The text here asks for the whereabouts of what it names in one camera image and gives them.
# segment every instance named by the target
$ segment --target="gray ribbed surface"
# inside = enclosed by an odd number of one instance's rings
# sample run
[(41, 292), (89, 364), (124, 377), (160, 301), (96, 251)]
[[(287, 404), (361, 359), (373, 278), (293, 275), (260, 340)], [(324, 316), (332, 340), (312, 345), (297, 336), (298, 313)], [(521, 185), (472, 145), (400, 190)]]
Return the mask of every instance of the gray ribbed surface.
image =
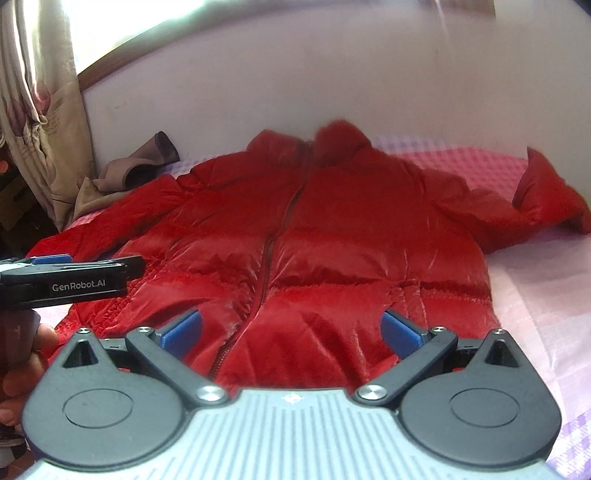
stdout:
[(365, 408), (342, 390), (246, 390), (202, 410), (166, 452), (108, 473), (63, 472), (40, 463), (34, 480), (544, 480), (543, 463), (504, 473), (469, 472), (410, 443), (388, 410)]

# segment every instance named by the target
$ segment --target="jacket zipper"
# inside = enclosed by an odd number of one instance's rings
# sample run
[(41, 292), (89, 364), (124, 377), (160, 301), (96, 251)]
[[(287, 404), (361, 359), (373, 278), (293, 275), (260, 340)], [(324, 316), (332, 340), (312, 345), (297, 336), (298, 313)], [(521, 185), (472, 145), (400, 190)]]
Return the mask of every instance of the jacket zipper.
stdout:
[(269, 277), (271, 276), (271, 266), (272, 266), (271, 263), (273, 260), (273, 251), (275, 249), (275, 242), (277, 241), (277, 238), (280, 235), (282, 235), (283, 232), (285, 232), (285, 229), (287, 228), (287, 225), (289, 223), (293, 209), (296, 206), (297, 201), (300, 199), (300, 196), (301, 196), (302, 192), (304, 191), (304, 188), (306, 187), (307, 179), (308, 179), (308, 164), (306, 162), (304, 181), (303, 181), (302, 185), (300, 186), (300, 188), (296, 191), (294, 196), (291, 198), (289, 204), (287, 205), (287, 208), (285, 210), (284, 219), (283, 219), (283, 225), (281, 226), (281, 230), (279, 230), (278, 233), (276, 233), (275, 235), (270, 237), (269, 240), (267, 240), (267, 242), (265, 244), (265, 248), (263, 250), (263, 265), (265, 267), (265, 271), (263, 274), (261, 289), (260, 289), (258, 295), (255, 295), (255, 298), (258, 297), (258, 301), (256, 302), (255, 305), (253, 305), (250, 315), (246, 318), (246, 320), (244, 320), (244, 322), (240, 326), (240, 328), (238, 330), (236, 330), (236, 332), (234, 332), (230, 336), (230, 338), (226, 341), (226, 343), (224, 343), (224, 345), (222, 345), (220, 347), (219, 351), (217, 352), (216, 359), (214, 360), (213, 365), (212, 365), (211, 369), (209, 370), (209, 375), (208, 375), (210, 380), (212, 380), (212, 381), (215, 381), (217, 374), (219, 373), (219, 371), (222, 367), (222, 363), (223, 363), (224, 359), (230, 353), (230, 350), (232, 349), (232, 347), (234, 347), (235, 343), (238, 341), (238, 339), (242, 335), (242, 332), (246, 329), (246, 327), (250, 324), (250, 322), (254, 319), (254, 317), (256, 317), (256, 314), (261, 309), (263, 302), (267, 299), (267, 294), (268, 294), (268, 290), (269, 290)]

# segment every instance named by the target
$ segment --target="white wall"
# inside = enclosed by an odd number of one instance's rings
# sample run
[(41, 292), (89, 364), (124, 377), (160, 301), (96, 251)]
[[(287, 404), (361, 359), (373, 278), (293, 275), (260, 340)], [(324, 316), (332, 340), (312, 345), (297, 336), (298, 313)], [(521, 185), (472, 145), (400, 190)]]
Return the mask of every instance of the white wall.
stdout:
[(158, 130), (189, 158), (345, 117), (370, 136), (531, 145), (591, 200), (591, 18), (570, 0), (495, 5), (496, 19), (341, 5), (187, 37), (85, 92), (96, 159)]

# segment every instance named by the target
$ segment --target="bed sheet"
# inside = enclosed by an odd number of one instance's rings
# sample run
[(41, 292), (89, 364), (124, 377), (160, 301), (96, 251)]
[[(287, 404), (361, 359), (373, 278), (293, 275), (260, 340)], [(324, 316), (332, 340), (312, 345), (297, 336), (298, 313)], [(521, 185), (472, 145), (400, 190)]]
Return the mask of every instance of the bed sheet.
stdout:
[[(457, 174), (471, 188), (495, 190), (509, 201), (527, 166), (525, 158), (421, 138), (378, 137), (372, 143), (421, 168)], [(177, 177), (213, 156), (169, 165), (161, 174)], [(99, 214), (83, 216), (72, 226)], [(563, 415), (548, 462), (571, 480), (590, 479), (591, 349), (586, 338), (591, 333), (591, 296), (585, 285), (591, 285), (591, 236), (552, 229), (488, 255), (488, 263), (499, 321), (534, 364)], [(69, 307), (39, 309), (42, 321), (55, 326)]]

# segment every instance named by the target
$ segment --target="curtain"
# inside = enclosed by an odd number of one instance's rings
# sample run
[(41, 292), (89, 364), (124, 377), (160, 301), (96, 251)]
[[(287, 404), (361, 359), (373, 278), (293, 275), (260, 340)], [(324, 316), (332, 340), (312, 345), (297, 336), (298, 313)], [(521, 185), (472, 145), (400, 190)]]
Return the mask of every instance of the curtain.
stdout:
[(9, 0), (0, 9), (0, 97), (0, 146), (8, 144), (23, 179), (63, 230), (77, 178), (93, 177), (94, 163), (60, 0)]

